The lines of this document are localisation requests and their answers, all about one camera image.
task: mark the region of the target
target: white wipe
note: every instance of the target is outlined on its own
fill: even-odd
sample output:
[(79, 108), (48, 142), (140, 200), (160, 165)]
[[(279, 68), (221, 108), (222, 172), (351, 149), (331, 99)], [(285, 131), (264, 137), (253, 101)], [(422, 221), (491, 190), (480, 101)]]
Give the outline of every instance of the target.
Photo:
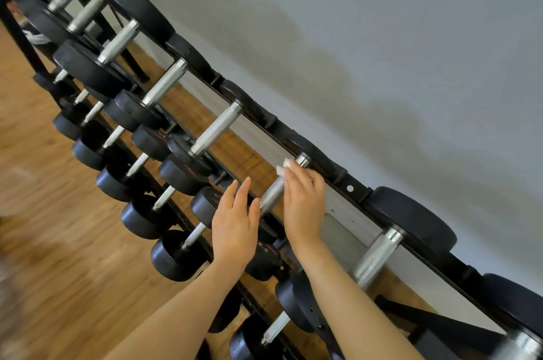
[(285, 167), (290, 167), (290, 158), (285, 158), (285, 161), (283, 161), (283, 167), (280, 165), (275, 167), (275, 171), (277, 171), (277, 175), (279, 177), (285, 177)]

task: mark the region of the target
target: hand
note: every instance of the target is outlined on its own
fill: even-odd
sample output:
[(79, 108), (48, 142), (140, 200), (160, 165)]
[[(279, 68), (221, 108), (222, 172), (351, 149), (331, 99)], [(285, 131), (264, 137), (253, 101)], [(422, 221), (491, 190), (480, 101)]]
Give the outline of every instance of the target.
[(290, 160), (285, 167), (285, 232), (294, 253), (320, 243), (320, 227), (326, 212), (324, 179), (313, 170)]
[(254, 257), (260, 220), (260, 199), (254, 199), (247, 213), (247, 194), (251, 178), (246, 178), (237, 192), (234, 181), (224, 192), (213, 217), (214, 262), (232, 270), (239, 280), (243, 270)]

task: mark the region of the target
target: person's left hand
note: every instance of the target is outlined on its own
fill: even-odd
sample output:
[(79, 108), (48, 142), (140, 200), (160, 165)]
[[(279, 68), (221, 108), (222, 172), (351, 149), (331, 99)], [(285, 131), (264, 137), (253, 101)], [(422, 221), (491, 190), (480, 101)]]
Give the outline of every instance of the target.
[(237, 194), (234, 181), (224, 192), (212, 223), (214, 262), (233, 270), (237, 281), (255, 255), (260, 220), (260, 199), (254, 199), (247, 213), (251, 178), (246, 178)]

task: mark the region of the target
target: person's right arm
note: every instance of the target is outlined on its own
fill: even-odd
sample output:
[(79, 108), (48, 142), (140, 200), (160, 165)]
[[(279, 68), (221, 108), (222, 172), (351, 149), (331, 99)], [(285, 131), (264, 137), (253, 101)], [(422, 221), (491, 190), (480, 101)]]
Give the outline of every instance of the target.
[(424, 360), (373, 301), (343, 271), (320, 239), (325, 183), (291, 161), (285, 169), (287, 238), (346, 360)]

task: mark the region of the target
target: person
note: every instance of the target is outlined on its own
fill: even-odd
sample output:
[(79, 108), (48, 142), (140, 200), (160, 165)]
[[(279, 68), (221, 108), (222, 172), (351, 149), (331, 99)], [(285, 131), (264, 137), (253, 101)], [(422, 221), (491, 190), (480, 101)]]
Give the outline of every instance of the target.
[[(104, 360), (194, 360), (227, 293), (256, 249), (260, 202), (247, 212), (247, 178), (225, 191), (213, 219), (214, 261), (172, 300), (151, 315)], [(294, 254), (346, 360), (423, 360), (320, 239), (325, 182), (294, 161), (285, 168), (283, 221)]]

